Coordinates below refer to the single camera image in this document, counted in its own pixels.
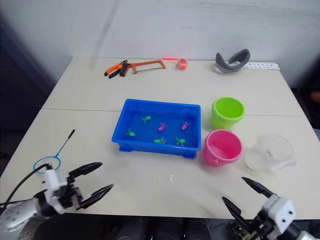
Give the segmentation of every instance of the toy fish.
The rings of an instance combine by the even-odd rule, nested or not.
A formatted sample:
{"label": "toy fish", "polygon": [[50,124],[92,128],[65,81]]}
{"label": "toy fish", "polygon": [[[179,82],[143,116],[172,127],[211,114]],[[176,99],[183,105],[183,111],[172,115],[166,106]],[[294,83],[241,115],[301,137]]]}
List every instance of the toy fish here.
{"label": "toy fish", "polygon": [[144,123],[144,125],[147,125],[147,121],[151,119],[151,116],[146,116],[145,118],[141,118],[141,121]]}
{"label": "toy fish", "polygon": [[158,131],[161,132],[166,129],[166,124],[164,122],[160,122],[160,127],[158,127]]}
{"label": "toy fish", "polygon": [[185,122],[182,124],[181,129],[182,129],[182,130],[186,130],[189,125],[190,125],[190,123],[188,123],[187,121],[185,121]]}
{"label": "toy fish", "polygon": [[167,140],[165,140],[164,137],[161,137],[160,139],[155,139],[154,142],[156,144],[165,144],[167,142]]}
{"label": "toy fish", "polygon": [[179,139],[178,137],[175,137],[176,144],[180,146],[184,146],[186,143],[186,140],[184,138]]}
{"label": "toy fish", "polygon": [[129,131],[125,135],[129,135],[130,137],[134,137],[136,134],[133,131],[131,131],[129,128]]}

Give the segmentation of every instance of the purple toy fish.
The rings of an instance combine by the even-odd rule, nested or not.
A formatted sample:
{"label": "purple toy fish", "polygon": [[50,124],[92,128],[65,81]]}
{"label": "purple toy fish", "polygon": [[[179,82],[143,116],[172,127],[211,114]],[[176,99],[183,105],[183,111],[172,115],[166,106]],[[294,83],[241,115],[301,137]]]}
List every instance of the purple toy fish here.
{"label": "purple toy fish", "polygon": [[158,127],[158,131],[162,132],[166,129],[166,124],[164,122],[160,122],[160,127]]}
{"label": "purple toy fish", "polygon": [[187,127],[188,127],[188,125],[190,125],[190,123],[188,123],[187,121],[185,121],[185,122],[182,124],[181,129],[182,129],[182,130],[186,130]]}

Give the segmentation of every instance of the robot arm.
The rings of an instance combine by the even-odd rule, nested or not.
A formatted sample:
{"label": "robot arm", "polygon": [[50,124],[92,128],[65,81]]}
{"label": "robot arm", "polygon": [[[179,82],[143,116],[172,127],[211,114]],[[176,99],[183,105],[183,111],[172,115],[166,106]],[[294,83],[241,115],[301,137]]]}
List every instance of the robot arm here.
{"label": "robot arm", "polygon": [[257,237],[262,240],[317,240],[293,223],[296,212],[292,201],[273,193],[256,181],[246,177],[242,179],[256,192],[268,198],[257,216],[252,221],[245,220],[236,205],[226,197],[222,197],[222,200],[240,226],[249,234],[255,233],[252,240]]}
{"label": "robot arm", "polygon": [[64,214],[65,209],[74,206],[76,210],[86,209],[102,199],[114,186],[105,186],[88,199],[83,200],[75,178],[86,175],[102,165],[93,162],[83,165],[65,177],[62,171],[47,169],[44,172],[46,189],[38,192],[32,199],[15,203],[4,210],[0,216],[0,239],[30,240],[37,227],[55,214]]}

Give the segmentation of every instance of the orange pliers handle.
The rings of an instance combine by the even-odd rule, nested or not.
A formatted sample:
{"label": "orange pliers handle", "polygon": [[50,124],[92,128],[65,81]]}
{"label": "orange pliers handle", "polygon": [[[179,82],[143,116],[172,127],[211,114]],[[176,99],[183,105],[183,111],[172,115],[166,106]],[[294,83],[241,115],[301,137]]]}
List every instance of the orange pliers handle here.
{"label": "orange pliers handle", "polygon": [[105,75],[105,76],[108,76],[108,75],[109,75],[109,78],[110,78],[110,79],[113,78],[115,75],[117,75],[117,74],[120,72],[120,70],[122,69],[122,67],[124,66],[124,64],[126,64],[127,62],[128,62],[128,60],[124,60],[124,61],[122,61],[122,62],[120,62],[120,63],[117,63],[117,64],[109,67],[109,68],[105,71],[104,75]]}

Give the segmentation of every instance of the green toy fish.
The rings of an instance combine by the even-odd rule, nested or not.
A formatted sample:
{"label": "green toy fish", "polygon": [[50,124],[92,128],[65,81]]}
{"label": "green toy fish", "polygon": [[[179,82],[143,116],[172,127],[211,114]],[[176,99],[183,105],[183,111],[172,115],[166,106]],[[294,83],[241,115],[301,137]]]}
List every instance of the green toy fish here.
{"label": "green toy fish", "polygon": [[165,144],[167,142],[167,140],[165,140],[164,137],[161,137],[160,139],[155,139],[154,142],[156,144]]}
{"label": "green toy fish", "polygon": [[184,146],[186,143],[186,140],[184,138],[179,139],[178,137],[175,137],[176,144],[180,146]]}
{"label": "green toy fish", "polygon": [[145,118],[141,118],[141,121],[144,123],[144,125],[147,125],[147,121],[151,119],[151,116],[146,116]]}
{"label": "green toy fish", "polygon": [[134,137],[136,134],[133,131],[131,131],[129,128],[129,131],[125,135],[129,135],[130,137]]}

